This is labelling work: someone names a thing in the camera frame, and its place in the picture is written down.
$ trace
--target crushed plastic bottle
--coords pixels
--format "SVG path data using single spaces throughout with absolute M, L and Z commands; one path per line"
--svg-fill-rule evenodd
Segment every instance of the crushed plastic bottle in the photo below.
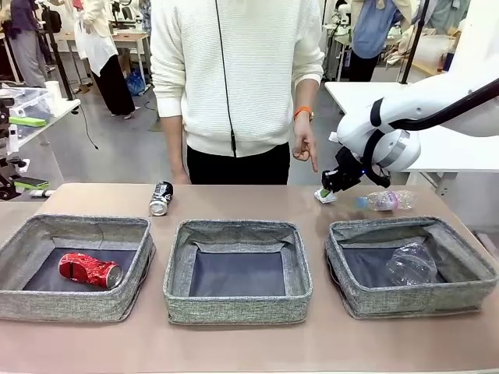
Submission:
M 357 198 L 357 207 L 371 210 L 407 210 L 416 205 L 416 195 L 410 191 L 373 192 Z
M 437 282 L 437 265 L 428 251 L 417 243 L 405 245 L 393 253 L 387 263 L 388 279 L 394 286 L 415 286 Z

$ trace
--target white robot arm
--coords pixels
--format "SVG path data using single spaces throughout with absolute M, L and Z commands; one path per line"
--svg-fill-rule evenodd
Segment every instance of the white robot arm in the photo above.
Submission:
M 349 189 L 365 174 L 388 187 L 388 177 L 373 172 L 404 171 L 421 153 L 418 131 L 442 125 L 470 136 L 499 135 L 499 55 L 471 72 L 448 72 L 407 86 L 366 108 L 349 112 L 338 126 L 344 147 L 338 167 L 323 173 L 324 188 Z

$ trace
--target blue shirt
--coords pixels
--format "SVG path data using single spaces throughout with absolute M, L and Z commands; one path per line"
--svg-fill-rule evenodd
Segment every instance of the blue shirt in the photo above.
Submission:
M 353 31 L 352 50 L 360 58 L 373 58 L 383 50 L 391 26 L 400 14 L 392 0 L 384 0 L 384 8 L 376 7 L 377 0 L 365 0 Z

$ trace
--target orange wristband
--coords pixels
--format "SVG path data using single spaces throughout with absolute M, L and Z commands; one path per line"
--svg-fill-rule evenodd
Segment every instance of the orange wristband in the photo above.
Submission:
M 293 115 L 293 121 L 296 120 L 296 117 L 302 112 L 302 111 L 306 111 L 309 116 L 311 117 L 312 116 L 312 109 L 310 109 L 310 107 L 300 107 L 298 108 L 298 110 L 296 111 L 295 115 Z

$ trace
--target plastic bag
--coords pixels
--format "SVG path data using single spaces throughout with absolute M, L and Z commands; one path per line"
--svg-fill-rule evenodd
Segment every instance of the plastic bag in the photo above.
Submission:
M 126 78 L 126 86 L 132 96 L 141 96 L 146 90 L 146 83 L 143 81 L 142 76 L 136 70 L 133 70 Z

